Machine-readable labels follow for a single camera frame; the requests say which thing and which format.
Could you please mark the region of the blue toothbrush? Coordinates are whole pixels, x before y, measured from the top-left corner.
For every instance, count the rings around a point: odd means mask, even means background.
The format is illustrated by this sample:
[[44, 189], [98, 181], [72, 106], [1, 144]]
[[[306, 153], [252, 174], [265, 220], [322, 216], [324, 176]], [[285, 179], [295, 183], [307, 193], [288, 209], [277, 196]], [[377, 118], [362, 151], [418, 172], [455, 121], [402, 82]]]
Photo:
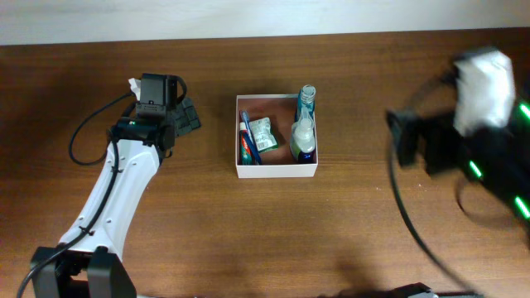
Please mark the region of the blue toothbrush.
[[246, 110], [243, 109], [243, 110], [240, 110], [240, 111], [239, 111], [239, 114], [240, 114], [240, 117], [241, 117], [243, 123], [244, 123], [245, 126], [246, 126], [246, 129], [247, 129], [247, 131], [248, 131], [248, 135], [249, 135], [249, 137], [250, 137], [250, 141], [251, 141], [251, 143], [253, 144], [253, 147], [254, 147], [254, 148], [257, 148], [256, 143], [255, 143], [254, 138], [253, 138], [253, 134], [252, 134], [251, 127], [250, 127], [250, 125], [249, 125], [249, 115], [248, 115], [248, 112], [247, 112]]

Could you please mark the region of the Colgate toothpaste tube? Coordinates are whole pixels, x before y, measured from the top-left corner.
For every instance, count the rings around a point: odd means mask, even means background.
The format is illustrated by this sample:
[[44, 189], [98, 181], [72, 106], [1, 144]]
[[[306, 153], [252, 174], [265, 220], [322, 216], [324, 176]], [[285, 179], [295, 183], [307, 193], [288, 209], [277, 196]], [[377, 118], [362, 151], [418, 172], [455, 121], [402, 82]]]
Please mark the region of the Colgate toothpaste tube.
[[252, 152], [246, 142], [245, 135], [247, 134], [247, 128], [245, 123], [239, 124], [239, 140], [240, 140], [240, 158], [243, 166], [251, 166], [253, 161]]

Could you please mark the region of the green white soap packet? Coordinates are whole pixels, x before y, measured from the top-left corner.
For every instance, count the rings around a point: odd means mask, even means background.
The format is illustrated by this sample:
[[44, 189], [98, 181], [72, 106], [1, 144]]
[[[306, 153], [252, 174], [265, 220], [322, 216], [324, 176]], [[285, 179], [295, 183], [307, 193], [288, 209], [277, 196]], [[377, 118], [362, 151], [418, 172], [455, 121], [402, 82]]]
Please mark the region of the green white soap packet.
[[253, 140], [259, 153], [278, 149], [278, 142], [272, 133], [270, 118], [260, 118], [249, 123]]

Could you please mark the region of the clear spray bottle dark liquid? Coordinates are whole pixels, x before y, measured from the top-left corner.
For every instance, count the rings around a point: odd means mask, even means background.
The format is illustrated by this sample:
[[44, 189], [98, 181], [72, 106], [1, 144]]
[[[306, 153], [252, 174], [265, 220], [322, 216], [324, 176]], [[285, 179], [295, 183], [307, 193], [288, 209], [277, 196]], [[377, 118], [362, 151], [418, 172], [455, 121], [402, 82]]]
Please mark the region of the clear spray bottle dark liquid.
[[316, 150], [314, 120], [307, 107], [301, 109], [301, 114], [291, 126], [290, 150], [294, 160], [299, 164], [311, 164]]

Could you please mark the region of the blue Listerine mouthwash bottle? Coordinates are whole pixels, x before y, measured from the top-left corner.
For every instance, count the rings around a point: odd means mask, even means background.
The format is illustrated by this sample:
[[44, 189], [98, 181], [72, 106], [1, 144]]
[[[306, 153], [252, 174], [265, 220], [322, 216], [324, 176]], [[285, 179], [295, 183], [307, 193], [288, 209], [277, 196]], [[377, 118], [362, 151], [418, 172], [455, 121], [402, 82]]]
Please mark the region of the blue Listerine mouthwash bottle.
[[299, 120], [301, 115], [301, 110], [306, 107], [309, 115], [313, 118], [315, 110], [315, 100], [316, 100], [316, 88], [313, 85], [307, 84], [304, 85], [298, 94], [295, 121]]

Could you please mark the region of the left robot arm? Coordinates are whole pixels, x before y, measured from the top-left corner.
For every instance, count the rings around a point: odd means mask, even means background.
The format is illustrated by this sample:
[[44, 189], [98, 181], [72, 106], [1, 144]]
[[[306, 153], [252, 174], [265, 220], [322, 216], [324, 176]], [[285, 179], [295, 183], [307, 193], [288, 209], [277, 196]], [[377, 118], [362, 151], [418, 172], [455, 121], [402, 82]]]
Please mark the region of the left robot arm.
[[129, 226], [144, 190], [176, 139], [201, 123], [176, 75], [145, 73], [130, 79], [134, 100], [108, 130], [103, 168], [84, 207], [59, 243], [39, 247], [17, 290], [28, 285], [37, 297], [135, 297], [123, 266]]

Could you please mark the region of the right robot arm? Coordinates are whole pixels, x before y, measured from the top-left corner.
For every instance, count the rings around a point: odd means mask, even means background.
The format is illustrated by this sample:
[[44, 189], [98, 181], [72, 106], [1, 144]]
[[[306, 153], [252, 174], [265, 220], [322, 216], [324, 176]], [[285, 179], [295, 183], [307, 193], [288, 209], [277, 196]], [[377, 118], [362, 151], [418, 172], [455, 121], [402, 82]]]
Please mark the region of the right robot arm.
[[508, 207], [529, 233], [529, 102], [519, 99], [506, 127], [482, 126], [468, 137], [453, 127], [455, 111], [422, 118], [413, 111], [387, 111], [386, 121], [400, 166], [420, 155], [430, 176], [460, 170]]

